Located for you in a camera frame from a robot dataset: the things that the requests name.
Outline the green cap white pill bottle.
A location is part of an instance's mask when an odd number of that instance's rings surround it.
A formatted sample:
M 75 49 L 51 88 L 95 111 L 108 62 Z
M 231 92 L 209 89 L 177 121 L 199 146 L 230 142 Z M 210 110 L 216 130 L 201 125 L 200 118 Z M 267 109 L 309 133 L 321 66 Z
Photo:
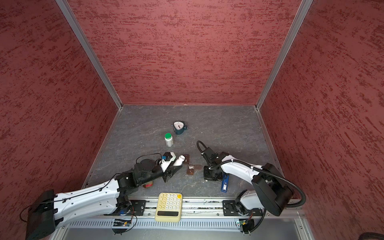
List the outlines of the green cap white pill bottle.
M 165 134 L 165 141 L 166 141 L 167 147 L 172 147 L 174 145 L 174 139 L 171 133 Z

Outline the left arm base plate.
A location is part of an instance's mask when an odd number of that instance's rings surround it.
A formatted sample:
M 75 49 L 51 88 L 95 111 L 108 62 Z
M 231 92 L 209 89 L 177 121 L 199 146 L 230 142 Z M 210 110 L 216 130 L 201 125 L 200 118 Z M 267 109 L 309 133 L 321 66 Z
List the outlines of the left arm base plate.
M 130 200 L 125 203 L 117 204 L 117 209 L 111 214 L 105 216 L 143 216 L 147 201 L 145 200 Z

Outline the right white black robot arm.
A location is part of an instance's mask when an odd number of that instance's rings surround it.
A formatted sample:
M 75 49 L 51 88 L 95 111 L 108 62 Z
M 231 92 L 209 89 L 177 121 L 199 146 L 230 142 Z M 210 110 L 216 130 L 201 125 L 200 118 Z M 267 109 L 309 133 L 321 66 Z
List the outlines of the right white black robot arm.
M 224 174 L 227 174 L 246 181 L 254 188 L 244 190 L 237 196 L 235 209 L 240 215 L 245 216 L 253 209 L 264 209 L 280 216 L 293 197 L 294 188 L 272 164 L 252 165 L 225 152 L 218 154 L 211 148 L 199 151 L 207 162 L 205 180 L 223 180 Z

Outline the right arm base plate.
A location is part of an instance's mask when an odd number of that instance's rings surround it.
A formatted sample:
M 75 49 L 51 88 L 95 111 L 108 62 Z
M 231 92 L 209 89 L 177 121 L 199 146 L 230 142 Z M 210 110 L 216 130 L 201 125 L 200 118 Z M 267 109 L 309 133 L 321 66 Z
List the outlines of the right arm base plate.
M 248 210 L 240 202 L 234 200 L 224 200 L 222 205 L 223 213 L 226 217 L 261 217 L 263 215 L 262 209 Z

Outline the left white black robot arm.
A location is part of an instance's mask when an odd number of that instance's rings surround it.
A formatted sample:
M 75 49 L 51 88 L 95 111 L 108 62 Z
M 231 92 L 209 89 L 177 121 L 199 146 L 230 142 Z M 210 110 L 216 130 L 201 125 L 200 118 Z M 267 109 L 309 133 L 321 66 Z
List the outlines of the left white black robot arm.
M 56 194 L 53 190 L 43 192 L 28 207 L 27 240 L 40 240 L 56 229 L 98 215 L 119 214 L 130 207 L 129 195 L 155 179 L 169 180 L 182 168 L 175 159 L 157 163 L 145 159 L 134 168 L 115 174 L 110 180 L 79 191 Z

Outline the small white pill bottle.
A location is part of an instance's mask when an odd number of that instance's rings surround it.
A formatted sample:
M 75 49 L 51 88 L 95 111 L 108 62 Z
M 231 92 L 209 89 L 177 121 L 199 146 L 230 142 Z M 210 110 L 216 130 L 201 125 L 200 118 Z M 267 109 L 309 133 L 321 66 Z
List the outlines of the small white pill bottle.
M 186 157 L 184 155 L 180 155 L 173 163 L 173 166 L 181 166 L 184 161 L 186 160 Z

